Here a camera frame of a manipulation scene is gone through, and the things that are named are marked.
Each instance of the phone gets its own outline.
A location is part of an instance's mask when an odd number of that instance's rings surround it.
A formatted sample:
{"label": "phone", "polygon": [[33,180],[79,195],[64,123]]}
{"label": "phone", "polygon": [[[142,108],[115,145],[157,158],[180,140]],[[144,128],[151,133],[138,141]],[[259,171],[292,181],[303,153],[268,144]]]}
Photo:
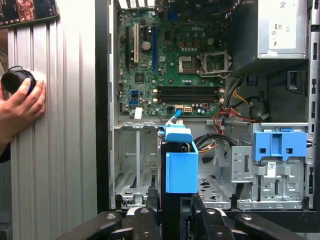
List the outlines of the phone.
{"label": "phone", "polygon": [[58,17],[56,0],[0,1],[0,29],[51,21]]}

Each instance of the screw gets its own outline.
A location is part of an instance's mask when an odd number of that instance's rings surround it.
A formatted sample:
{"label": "screw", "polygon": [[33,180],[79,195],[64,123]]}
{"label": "screw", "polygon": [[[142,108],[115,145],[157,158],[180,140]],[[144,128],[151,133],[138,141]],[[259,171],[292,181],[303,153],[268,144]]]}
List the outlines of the screw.
{"label": "screw", "polygon": [[148,209],[146,209],[146,208],[143,208],[143,209],[141,209],[141,211],[140,211],[141,213],[143,213],[143,214],[147,214],[148,212],[149,212],[149,210]]}
{"label": "screw", "polygon": [[206,212],[208,214],[215,214],[216,213],[215,210],[213,210],[213,209],[207,209]]}
{"label": "screw", "polygon": [[247,215],[247,214],[242,215],[242,218],[245,219],[245,220],[248,220],[248,221],[252,219],[252,217],[250,215]]}
{"label": "screw", "polygon": [[106,219],[115,219],[116,216],[113,213],[109,213],[108,216],[106,216]]}

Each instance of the camera lens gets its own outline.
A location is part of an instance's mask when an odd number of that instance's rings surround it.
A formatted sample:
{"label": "camera lens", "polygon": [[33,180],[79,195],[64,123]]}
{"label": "camera lens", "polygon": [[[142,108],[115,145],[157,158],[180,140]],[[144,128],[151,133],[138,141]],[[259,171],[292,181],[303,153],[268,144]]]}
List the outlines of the camera lens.
{"label": "camera lens", "polygon": [[[5,91],[14,94],[27,78],[29,78],[28,74],[23,71],[8,71],[2,75],[1,85]],[[28,95],[31,93],[35,85],[36,81],[31,79],[31,85],[27,93]]]}

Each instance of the motherboard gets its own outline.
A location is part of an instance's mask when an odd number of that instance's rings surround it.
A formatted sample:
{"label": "motherboard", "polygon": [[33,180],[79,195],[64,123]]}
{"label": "motherboard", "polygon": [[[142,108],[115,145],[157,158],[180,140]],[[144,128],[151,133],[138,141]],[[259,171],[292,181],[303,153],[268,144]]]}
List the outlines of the motherboard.
{"label": "motherboard", "polygon": [[230,57],[220,16],[174,9],[119,15],[119,110],[134,116],[209,117],[221,109]]}

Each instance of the finger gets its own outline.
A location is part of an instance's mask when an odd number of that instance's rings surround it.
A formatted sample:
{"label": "finger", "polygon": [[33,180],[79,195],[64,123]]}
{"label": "finger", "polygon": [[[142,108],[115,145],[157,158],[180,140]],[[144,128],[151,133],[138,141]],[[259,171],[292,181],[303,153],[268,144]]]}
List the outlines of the finger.
{"label": "finger", "polygon": [[34,114],[36,114],[42,109],[43,105],[45,105],[46,92],[47,92],[47,86],[44,85],[38,100],[31,106],[31,108],[28,111],[30,115],[33,116]]}
{"label": "finger", "polygon": [[21,86],[19,87],[18,91],[16,91],[16,93],[13,94],[12,97],[10,97],[10,99],[8,100],[8,103],[11,103],[14,106],[20,105],[26,98],[28,91],[30,89],[30,85],[31,85],[30,78],[26,78],[21,84]]}
{"label": "finger", "polygon": [[34,114],[33,116],[33,119],[34,120],[37,120],[38,118],[42,117],[46,112],[46,105],[42,105],[41,109],[36,113]]}
{"label": "finger", "polygon": [[0,78],[0,100],[5,100],[4,99],[4,89],[2,88],[2,84],[1,84],[1,78]]}
{"label": "finger", "polygon": [[44,88],[44,81],[37,81],[32,92],[23,101],[23,107],[29,110],[39,99]]}

